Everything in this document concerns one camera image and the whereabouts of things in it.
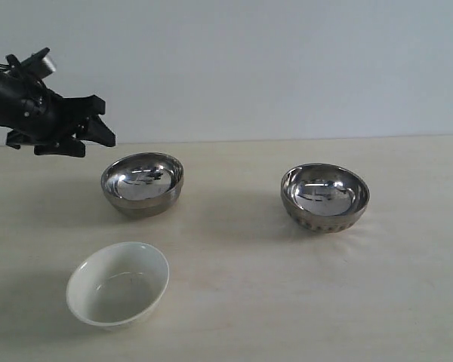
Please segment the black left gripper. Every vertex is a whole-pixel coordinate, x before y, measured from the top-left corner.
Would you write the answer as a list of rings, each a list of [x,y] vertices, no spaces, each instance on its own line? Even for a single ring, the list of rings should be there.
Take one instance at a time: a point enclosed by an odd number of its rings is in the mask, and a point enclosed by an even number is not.
[[[106,147],[116,135],[103,123],[106,102],[96,95],[62,97],[15,56],[0,63],[0,127],[7,127],[5,145],[33,146],[34,155],[85,157],[87,140]]]

